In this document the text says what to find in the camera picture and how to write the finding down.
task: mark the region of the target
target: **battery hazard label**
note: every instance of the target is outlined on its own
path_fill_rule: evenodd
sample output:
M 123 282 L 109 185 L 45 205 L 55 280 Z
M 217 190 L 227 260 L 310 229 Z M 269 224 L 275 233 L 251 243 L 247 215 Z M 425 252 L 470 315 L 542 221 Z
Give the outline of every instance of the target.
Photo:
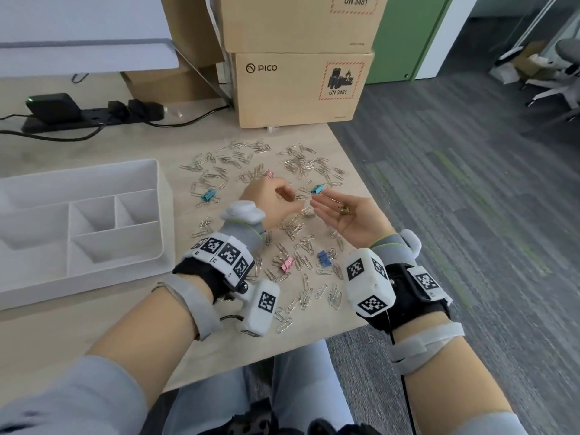
M 363 72 L 365 63 L 327 63 L 319 101 L 352 99 Z
M 330 13 L 371 15 L 378 4 L 379 0 L 332 0 Z

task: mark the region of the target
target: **light blue jeans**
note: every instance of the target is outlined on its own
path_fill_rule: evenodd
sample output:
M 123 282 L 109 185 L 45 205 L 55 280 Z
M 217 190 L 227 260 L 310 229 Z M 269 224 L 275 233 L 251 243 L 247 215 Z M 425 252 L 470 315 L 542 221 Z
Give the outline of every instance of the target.
M 316 418 L 324 418 L 336 430 L 353 423 L 324 340 L 274 358 L 270 401 L 280 427 L 306 433 Z M 179 390 L 163 435 L 196 435 L 249 409 L 242 368 L 214 375 Z

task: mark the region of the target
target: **person's left hand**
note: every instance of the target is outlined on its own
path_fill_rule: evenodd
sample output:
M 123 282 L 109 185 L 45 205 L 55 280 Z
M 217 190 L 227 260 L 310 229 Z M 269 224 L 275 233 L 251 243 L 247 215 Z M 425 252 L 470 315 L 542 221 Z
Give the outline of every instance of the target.
M 263 177 L 252 180 L 240 200 L 250 200 L 266 214 L 262 220 L 265 230 L 280 224 L 291 213 L 300 212 L 304 202 L 296 200 L 296 191 L 284 179 Z

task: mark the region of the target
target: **gray chair seat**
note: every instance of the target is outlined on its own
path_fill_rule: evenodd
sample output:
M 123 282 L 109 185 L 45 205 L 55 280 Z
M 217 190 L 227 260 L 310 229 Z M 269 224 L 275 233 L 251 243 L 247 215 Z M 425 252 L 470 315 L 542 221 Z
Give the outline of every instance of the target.
M 580 39 L 559 40 L 556 43 L 556 53 L 569 63 L 580 65 Z

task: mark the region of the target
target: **person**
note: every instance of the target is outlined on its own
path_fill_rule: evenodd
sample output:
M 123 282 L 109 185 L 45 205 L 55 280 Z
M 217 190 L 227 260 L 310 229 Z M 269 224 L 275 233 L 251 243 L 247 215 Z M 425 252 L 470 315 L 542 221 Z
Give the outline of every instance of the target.
M 279 178 L 251 182 L 241 201 L 262 214 L 265 230 L 303 208 L 294 189 Z M 324 189 L 312 196 L 310 204 L 319 218 L 354 247 L 372 248 L 383 261 L 416 265 L 410 248 L 371 198 Z M 342 205 L 348 205 L 354 215 L 341 214 Z M 223 218 L 221 231 L 245 239 L 254 252 L 256 245 L 250 243 L 257 235 L 246 234 L 255 226 L 229 219 L 228 211 Z M 390 250 L 391 258 L 389 253 L 381 254 L 377 244 Z M 197 294 L 210 303 L 215 301 L 216 293 L 199 275 L 179 276 L 191 282 Z M 0 434 L 139 434 L 147 411 L 185 352 L 192 344 L 194 349 L 200 344 L 194 341 L 198 335 L 195 316 L 169 287 L 161 285 L 106 331 L 53 386 L 0 409 Z M 393 329 L 393 337 L 401 342 L 449 322 L 444 312 L 433 311 Z M 526 433 L 502 390 L 462 336 L 452 338 L 405 380 L 414 419 L 424 435 Z M 181 388 L 163 433 L 218 433 L 215 428 L 228 427 L 234 415 L 250 409 L 246 385 L 240 368 Z M 287 428 L 290 433 L 306 433 L 316 420 L 322 426 L 311 433 L 324 433 L 321 427 L 326 432 L 342 428 L 341 434 L 376 433 L 369 426 L 353 426 L 323 340 L 276 356 L 272 410 L 280 432 Z M 264 427 L 222 433 L 259 433 L 260 429 Z

